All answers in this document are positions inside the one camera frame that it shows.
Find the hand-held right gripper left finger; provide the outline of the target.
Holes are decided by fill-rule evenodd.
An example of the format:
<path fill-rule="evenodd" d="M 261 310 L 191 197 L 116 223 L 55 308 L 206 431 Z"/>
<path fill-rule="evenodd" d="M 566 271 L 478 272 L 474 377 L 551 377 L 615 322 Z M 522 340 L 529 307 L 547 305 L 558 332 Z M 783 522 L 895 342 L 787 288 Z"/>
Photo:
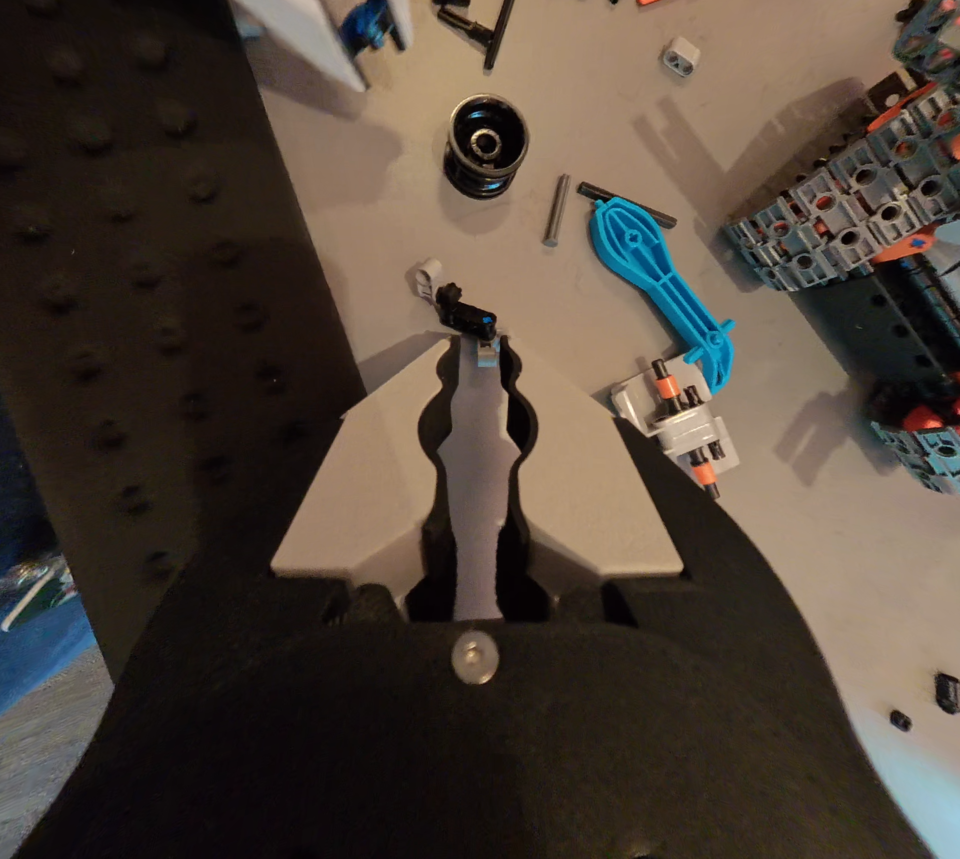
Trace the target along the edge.
<path fill-rule="evenodd" d="M 447 471 L 458 338 L 434 342 L 348 410 L 270 562 L 285 579 L 387 589 L 414 621 L 450 621 L 457 586 Z"/>

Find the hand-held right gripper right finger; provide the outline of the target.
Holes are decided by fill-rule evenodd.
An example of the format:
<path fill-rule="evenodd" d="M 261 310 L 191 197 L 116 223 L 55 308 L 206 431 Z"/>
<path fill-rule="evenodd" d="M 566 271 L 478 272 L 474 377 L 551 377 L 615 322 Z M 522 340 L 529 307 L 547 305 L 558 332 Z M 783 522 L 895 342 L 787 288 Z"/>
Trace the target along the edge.
<path fill-rule="evenodd" d="M 531 348 L 501 340 L 506 431 L 518 450 L 499 532 L 499 611 L 545 621 L 559 601 L 685 568 L 618 421 Z"/>

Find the blue translucent ball piece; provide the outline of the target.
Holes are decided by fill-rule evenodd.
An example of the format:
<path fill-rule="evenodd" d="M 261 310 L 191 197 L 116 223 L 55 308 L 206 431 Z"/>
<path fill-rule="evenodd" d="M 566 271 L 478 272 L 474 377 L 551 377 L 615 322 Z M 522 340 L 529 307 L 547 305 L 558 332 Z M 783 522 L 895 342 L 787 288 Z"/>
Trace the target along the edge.
<path fill-rule="evenodd" d="M 394 32 L 394 18 L 386 0 L 366 0 L 357 4 L 347 13 L 339 28 L 342 45 L 352 58 L 366 50 L 381 50 Z"/>

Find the black angled connector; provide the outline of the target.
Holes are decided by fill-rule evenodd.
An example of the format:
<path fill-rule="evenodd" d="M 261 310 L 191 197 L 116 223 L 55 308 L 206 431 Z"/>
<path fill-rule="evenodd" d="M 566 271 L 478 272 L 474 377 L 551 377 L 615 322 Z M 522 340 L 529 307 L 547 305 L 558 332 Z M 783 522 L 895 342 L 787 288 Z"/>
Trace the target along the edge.
<path fill-rule="evenodd" d="M 440 308 L 440 321 L 448 328 L 490 344 L 498 335 L 497 316 L 474 305 L 455 302 Z"/>

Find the black toy wheel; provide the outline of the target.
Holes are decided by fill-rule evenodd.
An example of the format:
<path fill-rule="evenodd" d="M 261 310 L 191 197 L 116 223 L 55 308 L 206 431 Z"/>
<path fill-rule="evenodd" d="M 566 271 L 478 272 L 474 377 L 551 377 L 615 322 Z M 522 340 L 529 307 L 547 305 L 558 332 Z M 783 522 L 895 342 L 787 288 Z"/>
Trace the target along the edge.
<path fill-rule="evenodd" d="M 494 199 L 510 187 L 529 147 L 529 128 L 515 105 L 494 94 L 470 96 L 451 114 L 442 171 L 462 195 Z"/>

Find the white block with orange pins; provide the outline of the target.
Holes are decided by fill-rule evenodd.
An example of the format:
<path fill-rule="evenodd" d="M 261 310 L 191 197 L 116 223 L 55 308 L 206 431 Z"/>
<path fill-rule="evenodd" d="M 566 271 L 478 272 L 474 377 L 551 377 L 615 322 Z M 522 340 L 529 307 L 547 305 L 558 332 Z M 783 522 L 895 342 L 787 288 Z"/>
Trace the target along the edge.
<path fill-rule="evenodd" d="M 718 476 L 735 469 L 739 456 L 697 362 L 684 356 L 658 359 L 642 373 L 613 385 L 610 406 L 666 458 L 718 501 Z"/>

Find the black long pin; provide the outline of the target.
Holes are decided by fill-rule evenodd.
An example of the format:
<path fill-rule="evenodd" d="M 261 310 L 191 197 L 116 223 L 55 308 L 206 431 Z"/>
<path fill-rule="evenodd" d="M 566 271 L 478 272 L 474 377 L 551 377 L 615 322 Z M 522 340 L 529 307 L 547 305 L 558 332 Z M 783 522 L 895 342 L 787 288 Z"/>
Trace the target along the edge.
<path fill-rule="evenodd" d="M 437 17 L 441 23 L 462 33 L 465 37 L 479 44 L 485 50 L 493 43 L 494 31 L 492 29 L 469 19 L 451 8 L 446 6 L 441 7 L 438 10 Z"/>

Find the long black axle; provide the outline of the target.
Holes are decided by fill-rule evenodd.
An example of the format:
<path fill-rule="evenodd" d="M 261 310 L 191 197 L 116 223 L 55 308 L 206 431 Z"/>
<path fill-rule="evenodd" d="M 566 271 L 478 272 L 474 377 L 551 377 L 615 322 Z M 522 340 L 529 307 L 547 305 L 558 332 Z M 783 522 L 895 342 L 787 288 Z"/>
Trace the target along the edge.
<path fill-rule="evenodd" d="M 495 68 L 516 1 L 503 0 L 501 3 L 489 44 L 486 47 L 483 66 L 485 73 L 490 73 Z"/>

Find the blue plastic tool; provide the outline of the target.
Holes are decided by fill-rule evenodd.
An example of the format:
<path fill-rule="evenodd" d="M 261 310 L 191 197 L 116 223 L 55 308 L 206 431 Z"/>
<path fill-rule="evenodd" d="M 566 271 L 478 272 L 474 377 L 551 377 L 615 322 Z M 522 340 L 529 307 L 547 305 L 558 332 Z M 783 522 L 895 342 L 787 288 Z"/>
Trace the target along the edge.
<path fill-rule="evenodd" d="M 737 324 L 714 316 L 678 273 L 654 218 L 616 198 L 593 204 L 588 230 L 600 262 L 647 295 L 686 344 L 686 360 L 700 366 L 711 393 L 721 392 L 734 368 L 731 334 Z"/>

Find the black perforated panel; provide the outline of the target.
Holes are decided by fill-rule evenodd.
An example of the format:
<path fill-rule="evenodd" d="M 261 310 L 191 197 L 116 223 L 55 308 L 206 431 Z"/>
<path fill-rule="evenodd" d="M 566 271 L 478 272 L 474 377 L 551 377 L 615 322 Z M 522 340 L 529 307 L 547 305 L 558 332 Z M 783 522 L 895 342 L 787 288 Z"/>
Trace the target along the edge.
<path fill-rule="evenodd" d="M 364 396 L 226 0 L 2 0 L 2 398 L 118 678 Z"/>

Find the steel axle rod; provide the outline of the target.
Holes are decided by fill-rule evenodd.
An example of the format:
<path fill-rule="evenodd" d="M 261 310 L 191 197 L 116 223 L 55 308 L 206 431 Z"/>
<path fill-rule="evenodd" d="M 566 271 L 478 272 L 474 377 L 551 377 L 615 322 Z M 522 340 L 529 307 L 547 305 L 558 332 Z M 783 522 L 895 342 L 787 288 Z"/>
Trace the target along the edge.
<path fill-rule="evenodd" d="M 542 238 L 542 244 L 548 249 L 555 249 L 559 244 L 562 222 L 570 193 L 570 182 L 571 176 L 568 173 L 562 173 L 558 177 Z"/>

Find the short black cross axle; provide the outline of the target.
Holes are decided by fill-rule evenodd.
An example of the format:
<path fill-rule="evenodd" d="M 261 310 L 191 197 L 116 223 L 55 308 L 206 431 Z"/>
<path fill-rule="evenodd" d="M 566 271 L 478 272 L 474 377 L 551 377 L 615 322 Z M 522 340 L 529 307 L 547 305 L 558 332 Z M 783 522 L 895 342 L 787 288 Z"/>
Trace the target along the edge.
<path fill-rule="evenodd" d="M 613 193 L 607 189 L 604 189 L 600 186 L 597 186 L 593 183 L 587 181 L 581 181 L 577 185 L 576 192 L 582 198 L 590 201 L 591 203 L 602 203 L 607 204 L 612 200 L 622 200 L 628 205 L 635 206 L 644 212 L 646 212 L 662 229 L 675 229 L 678 224 L 678 219 L 669 214 L 663 213 L 660 210 L 653 208 L 642 203 L 638 203 L 626 196 L 620 195 L 619 193 Z"/>

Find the grey two-hole beam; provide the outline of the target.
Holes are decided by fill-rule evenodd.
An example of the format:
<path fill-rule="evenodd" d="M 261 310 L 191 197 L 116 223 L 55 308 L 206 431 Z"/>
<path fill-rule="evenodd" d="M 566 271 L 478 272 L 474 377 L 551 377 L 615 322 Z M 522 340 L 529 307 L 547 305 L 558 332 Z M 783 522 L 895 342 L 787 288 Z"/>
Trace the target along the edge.
<path fill-rule="evenodd" d="M 701 49 L 681 36 L 670 41 L 661 53 L 663 66 L 684 79 L 698 69 L 701 58 Z"/>

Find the person's blue jeans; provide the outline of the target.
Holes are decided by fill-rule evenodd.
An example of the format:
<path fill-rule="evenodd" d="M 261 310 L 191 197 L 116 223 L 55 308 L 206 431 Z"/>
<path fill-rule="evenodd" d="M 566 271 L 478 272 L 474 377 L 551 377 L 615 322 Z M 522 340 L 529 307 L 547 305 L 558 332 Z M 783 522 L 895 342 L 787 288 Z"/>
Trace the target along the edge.
<path fill-rule="evenodd" d="M 1 714 L 96 644 L 79 596 L 2 632 Z"/>

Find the tracked toy robot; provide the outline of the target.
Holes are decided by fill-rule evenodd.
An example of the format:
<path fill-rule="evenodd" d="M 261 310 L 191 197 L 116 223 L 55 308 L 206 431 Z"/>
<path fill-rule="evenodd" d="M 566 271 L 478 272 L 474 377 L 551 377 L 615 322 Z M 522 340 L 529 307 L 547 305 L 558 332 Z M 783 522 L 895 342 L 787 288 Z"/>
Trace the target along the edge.
<path fill-rule="evenodd" d="M 895 13 L 893 73 L 839 136 L 728 241 L 767 288 L 809 305 L 871 383 L 870 428 L 922 487 L 959 485 L 959 0 Z"/>

